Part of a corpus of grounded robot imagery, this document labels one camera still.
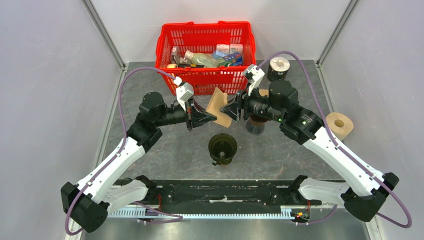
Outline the brown dripper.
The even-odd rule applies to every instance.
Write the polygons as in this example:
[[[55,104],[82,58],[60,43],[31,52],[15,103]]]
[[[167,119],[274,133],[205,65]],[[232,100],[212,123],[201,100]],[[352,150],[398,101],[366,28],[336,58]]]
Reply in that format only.
[[[252,114],[250,116],[250,119],[255,123],[266,123],[269,121],[266,117],[258,116],[255,114]]]

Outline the dark dripper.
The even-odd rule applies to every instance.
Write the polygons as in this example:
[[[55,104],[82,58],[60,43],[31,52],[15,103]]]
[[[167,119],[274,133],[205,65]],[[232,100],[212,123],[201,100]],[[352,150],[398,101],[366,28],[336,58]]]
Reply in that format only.
[[[213,166],[229,165],[237,150],[237,141],[232,135],[227,133],[214,135],[208,143],[208,151]]]

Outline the brown paper coffee filter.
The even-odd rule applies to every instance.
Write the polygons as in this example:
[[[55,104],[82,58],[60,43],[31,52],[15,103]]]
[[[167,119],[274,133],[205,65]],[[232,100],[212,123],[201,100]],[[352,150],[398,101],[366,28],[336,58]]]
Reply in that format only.
[[[268,89],[259,89],[258,92],[262,97],[268,97],[269,96],[269,90]]]

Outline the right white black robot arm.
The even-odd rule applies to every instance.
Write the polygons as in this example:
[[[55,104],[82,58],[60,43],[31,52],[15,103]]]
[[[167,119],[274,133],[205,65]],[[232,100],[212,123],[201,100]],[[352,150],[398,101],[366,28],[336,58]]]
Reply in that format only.
[[[279,122],[286,137],[319,156],[344,179],[330,182],[298,176],[288,191],[289,200],[296,205],[306,200],[342,205],[355,218],[370,222],[389,196],[381,184],[393,190],[399,183],[392,172],[382,173],[361,159],[354,163],[350,158],[354,154],[341,150],[345,145],[327,132],[323,120],[299,105],[299,93],[288,81],[272,82],[267,96],[257,89],[238,91],[220,112],[235,121],[255,115]]]

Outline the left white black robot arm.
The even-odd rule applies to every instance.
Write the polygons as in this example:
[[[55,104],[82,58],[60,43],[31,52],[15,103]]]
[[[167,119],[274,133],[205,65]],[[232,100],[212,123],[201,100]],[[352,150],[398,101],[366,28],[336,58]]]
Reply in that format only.
[[[111,212],[133,202],[152,204],[157,198],[157,191],[143,176],[115,190],[111,187],[125,170],[157,143],[163,135],[161,126],[185,123],[188,130],[192,130],[216,119],[193,97],[189,97],[183,105],[167,106],[160,93],[147,93],[139,105],[134,123],[114,151],[78,183],[66,182],[62,186],[60,195],[66,213],[67,234],[92,233]]]

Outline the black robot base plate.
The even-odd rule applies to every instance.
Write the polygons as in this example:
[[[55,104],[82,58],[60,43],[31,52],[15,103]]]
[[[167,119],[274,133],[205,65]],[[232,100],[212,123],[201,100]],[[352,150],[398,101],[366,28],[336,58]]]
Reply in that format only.
[[[170,214],[276,214],[281,206],[321,206],[306,200],[292,180],[153,180],[140,202]]]

